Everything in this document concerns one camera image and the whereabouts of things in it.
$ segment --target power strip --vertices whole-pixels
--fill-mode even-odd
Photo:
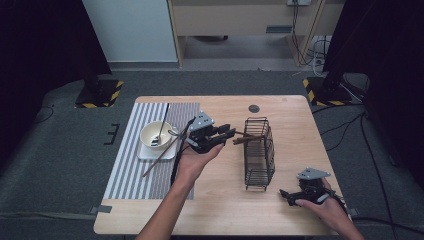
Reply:
[[[297,4],[298,6],[309,6],[311,5],[311,1],[312,0],[287,0],[287,5],[294,6]]]

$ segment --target black wire basket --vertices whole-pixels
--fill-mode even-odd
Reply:
[[[249,187],[266,188],[275,172],[274,144],[271,127],[266,117],[248,118],[246,136],[260,136],[244,143],[244,173],[246,190]]]

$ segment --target white plate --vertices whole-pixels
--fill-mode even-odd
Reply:
[[[172,136],[171,142],[174,141],[175,138],[176,136]],[[155,161],[163,152],[163,150],[153,150],[151,148],[148,148],[144,146],[144,144],[141,143],[140,140],[138,141],[139,141],[139,144],[137,149],[137,157],[139,159]],[[172,143],[172,146],[168,149],[168,151],[166,151],[165,155],[162,156],[161,160],[169,160],[175,157],[175,154],[177,153],[177,145],[178,145],[177,142],[178,141],[175,141],[174,143]]]

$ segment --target wall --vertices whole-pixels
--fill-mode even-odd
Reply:
[[[167,1],[83,3],[108,62],[177,62]]]

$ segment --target black curtain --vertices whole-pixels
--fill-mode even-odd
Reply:
[[[0,0],[0,167],[48,91],[110,73],[81,0]]]
[[[394,164],[424,188],[424,1],[346,0],[324,71],[364,73],[365,104]]]

